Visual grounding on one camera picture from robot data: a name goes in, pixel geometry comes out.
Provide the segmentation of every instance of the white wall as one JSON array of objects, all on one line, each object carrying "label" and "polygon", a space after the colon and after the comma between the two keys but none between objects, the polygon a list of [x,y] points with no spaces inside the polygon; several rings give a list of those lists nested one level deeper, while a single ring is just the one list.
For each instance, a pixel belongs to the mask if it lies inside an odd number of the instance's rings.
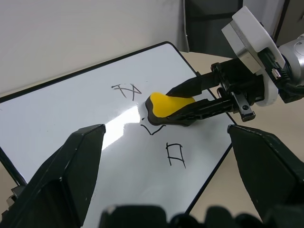
[{"label": "white wall", "polygon": [[273,35],[276,22],[281,15],[285,0],[244,0],[243,5],[247,6],[256,19],[264,25],[265,30]]},{"label": "white wall", "polygon": [[1,0],[0,94],[162,41],[183,48],[181,0]]}]

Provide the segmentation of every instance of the black marker drawing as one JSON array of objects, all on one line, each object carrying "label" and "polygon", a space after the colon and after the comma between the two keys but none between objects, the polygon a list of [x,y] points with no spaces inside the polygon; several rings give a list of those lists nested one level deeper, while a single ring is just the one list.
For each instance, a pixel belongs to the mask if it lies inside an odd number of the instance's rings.
[{"label": "black marker drawing", "polygon": [[156,130],[155,132],[151,133],[149,131],[149,129],[145,125],[141,124],[141,126],[143,126],[150,135],[154,135],[155,133],[159,132],[163,127],[166,127],[166,125],[162,125],[158,130]]},{"label": "black marker drawing", "polygon": [[[180,155],[181,155],[181,158],[171,157],[171,156],[170,156],[170,154],[169,154],[169,147],[170,147],[170,146],[174,146],[174,145],[177,145],[177,146],[180,147]],[[180,145],[180,144],[178,144],[178,143],[174,143],[174,144],[170,144],[170,145],[168,145],[168,143],[167,143],[166,150],[167,150],[167,154],[168,154],[168,159],[169,159],[170,166],[172,166],[171,160],[170,160],[170,159],[176,159],[176,160],[182,161],[182,163],[184,164],[184,167],[186,168],[185,160],[184,160],[184,158],[183,158],[183,156],[182,156],[182,151],[181,151],[181,149],[182,149],[182,145]]]},{"label": "black marker drawing", "polygon": [[114,88],[114,90],[119,89],[120,92],[122,92],[122,94],[123,94],[123,96],[124,96],[125,98],[127,98],[127,97],[126,97],[126,95],[124,94],[123,90],[131,91],[131,92],[133,93],[132,101],[134,101],[135,93],[137,93],[137,94],[142,94],[141,91],[139,91],[139,89],[136,88],[133,84],[130,84],[130,85],[132,86],[132,89],[122,88],[122,87],[120,87],[120,85],[122,85],[122,84],[118,84],[118,85],[111,86],[111,88]]}]

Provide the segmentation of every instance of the whiteboard frame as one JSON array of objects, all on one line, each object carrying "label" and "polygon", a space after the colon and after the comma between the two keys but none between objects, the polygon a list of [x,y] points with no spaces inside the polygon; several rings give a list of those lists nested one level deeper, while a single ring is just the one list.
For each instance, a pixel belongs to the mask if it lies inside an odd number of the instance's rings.
[{"label": "whiteboard frame", "polygon": [[[114,58],[114,59],[111,59],[111,60],[108,60],[106,62],[103,62],[103,63],[99,63],[99,64],[96,64],[94,66],[90,66],[88,68],[85,68],[85,69],[82,69],[82,70],[79,70],[79,71],[76,71],[76,72],[73,72],[71,74],[68,74],[68,75],[65,75],[65,76],[62,76],[62,77],[59,77],[59,78],[55,78],[53,80],[50,80],[50,81],[47,81],[47,82],[44,82],[42,84],[39,84],[39,85],[35,85],[33,87],[30,87],[30,88],[27,88],[27,89],[24,89],[24,90],[21,90],[21,91],[18,91],[18,92],[15,92],[15,93],[12,93],[12,94],[9,94],[7,96],[3,96],[3,97],[0,97],[0,104],[3,103],[3,102],[6,102],[8,100],[12,100],[14,98],[17,98],[17,97],[20,97],[20,96],[23,96],[25,94],[28,94],[28,93],[31,93],[31,92],[34,92],[36,90],[39,90],[39,89],[42,89],[44,87],[47,87],[47,86],[50,86],[50,85],[53,85],[53,84],[56,84],[58,82],[62,82],[64,80],[68,80],[72,77],[75,77],[75,76],[78,76],[78,75],[81,75],[83,73],[86,73],[88,71],[91,71],[91,70],[95,70],[97,68],[100,68],[100,67],[104,67],[108,64],[111,64],[111,63],[114,63],[114,62],[117,62],[117,61],[120,61],[122,59],[125,59],[125,58],[128,58],[130,56],[133,56],[133,55],[136,55],[136,54],[139,54],[139,53],[142,53],[144,51],[147,51],[147,50],[150,50],[150,49],[153,49],[155,47],[159,47],[159,46],[162,46],[164,44],[170,44],[175,50],[176,52],[180,55],[180,57],[186,62],[186,64],[190,67],[190,69],[196,73],[196,71],[191,67],[191,65],[187,62],[187,60],[184,58],[184,56],[179,52],[179,50],[170,42],[168,41],[165,41],[165,42],[162,42],[162,43],[159,43],[159,44],[156,44],[156,45],[152,45],[150,47],[146,47],[146,48],[143,48],[143,49],[140,49],[140,50],[137,50],[135,52],[132,52],[132,53],[129,53],[129,54],[126,54],[126,55],[123,55],[123,56],[120,56],[120,57],[117,57],[117,58]],[[210,94],[213,96],[214,99],[216,99],[216,97],[214,96],[214,94],[208,89],[208,91],[210,92]],[[233,120],[233,118],[228,114],[228,117],[231,119],[231,121],[236,124],[236,122]],[[221,159],[219,160],[219,162],[217,163],[217,165],[215,166],[215,168],[213,169],[213,171],[211,172],[211,174],[209,175],[209,177],[207,178],[207,180],[205,181],[205,183],[203,184],[203,186],[201,187],[201,189],[199,190],[199,192],[197,193],[197,195],[195,196],[195,198],[192,200],[191,204],[188,206],[187,210],[185,211],[185,213],[189,214],[190,211],[192,210],[192,208],[194,207],[194,205],[196,204],[196,202],[198,201],[199,197],[201,196],[201,194],[203,193],[203,191],[205,190],[206,186],[209,184],[210,180],[212,179],[212,177],[214,176],[214,174],[216,173],[216,171],[218,170],[219,166],[222,164],[222,162],[224,161],[225,157],[227,156],[228,152],[231,150],[232,148],[232,144],[229,145],[229,147],[226,149],[225,153],[223,154],[223,156],[221,157]],[[1,146],[0,146],[0,162],[3,164],[4,168],[7,170],[7,172],[10,174],[10,176],[12,177],[12,179],[15,181],[15,183],[19,186],[19,185],[24,185],[26,186],[27,185],[27,182],[24,180],[24,178],[22,177],[22,175],[18,172],[18,170],[15,168],[14,164],[10,161],[10,159],[7,157],[7,155],[5,154],[5,152],[2,150]]]}]

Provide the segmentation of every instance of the beige tabletop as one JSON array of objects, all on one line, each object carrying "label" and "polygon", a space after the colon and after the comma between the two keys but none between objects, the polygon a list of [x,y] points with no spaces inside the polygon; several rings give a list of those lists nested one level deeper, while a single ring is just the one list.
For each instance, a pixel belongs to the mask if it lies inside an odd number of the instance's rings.
[{"label": "beige tabletop", "polygon": [[[210,72],[210,66],[216,62],[229,60],[228,58],[211,56],[200,53],[182,53],[190,65],[201,74]],[[285,145],[304,161],[302,153],[302,135],[304,135],[304,99],[284,104],[280,98],[274,105],[269,107],[253,106],[256,118],[253,121],[243,123],[239,114],[232,114],[234,120],[244,126],[258,128],[275,134]],[[5,200],[11,195],[10,189],[15,186],[9,174],[0,164],[0,212],[6,206]],[[251,199],[246,192],[233,151],[230,151],[220,168],[206,187],[191,214],[198,220],[203,221],[206,209],[211,205],[221,205],[236,215],[240,212],[251,213],[258,216]]]}]

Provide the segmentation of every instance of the dark object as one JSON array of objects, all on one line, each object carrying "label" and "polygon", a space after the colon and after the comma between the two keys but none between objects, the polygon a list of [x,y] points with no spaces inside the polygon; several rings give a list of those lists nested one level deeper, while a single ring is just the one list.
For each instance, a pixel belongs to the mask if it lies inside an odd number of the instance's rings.
[{"label": "dark object", "polygon": [[262,75],[255,75],[239,60],[232,59],[211,66],[211,73],[191,78],[171,89],[167,95],[176,97],[193,97],[203,90],[221,85],[218,89],[220,98],[209,101],[203,99],[188,104],[166,118],[158,118],[149,112],[152,103],[146,101],[149,121],[153,125],[179,124],[189,126],[196,120],[206,119],[221,113],[240,113],[243,122],[255,118],[251,110],[255,102],[264,99],[264,82]]},{"label": "dark object", "polygon": [[167,228],[166,213],[156,206],[112,206],[103,211],[99,227]]},{"label": "dark object", "polygon": [[242,181],[262,220],[276,205],[304,203],[304,164],[274,134],[237,125],[228,133]]},{"label": "dark object", "polygon": [[[11,209],[11,207],[13,206],[13,204],[16,202],[16,200],[19,198],[19,196],[20,196],[20,194],[23,192],[24,188],[25,188],[25,186],[19,185],[19,186],[14,187],[14,188],[11,190],[11,191],[13,192],[13,195],[10,196],[10,197],[6,200],[7,204],[9,205],[9,210]],[[2,213],[2,218],[3,218],[4,216],[6,216],[8,212],[9,212],[8,210],[6,210],[5,212],[3,212],[3,213]]]},{"label": "dark object", "polygon": [[185,37],[189,51],[235,58],[221,30],[242,7],[242,0],[186,0]]},{"label": "dark object", "polygon": [[282,69],[268,48],[260,51],[257,55],[264,64],[267,74],[279,89],[279,94],[284,103],[297,101],[304,97],[304,86],[296,86],[295,82],[291,80],[292,71],[286,58],[284,58],[286,61],[285,68]]},{"label": "dark object", "polygon": [[4,214],[0,228],[77,228],[96,184],[105,126],[72,133],[48,158]]}]

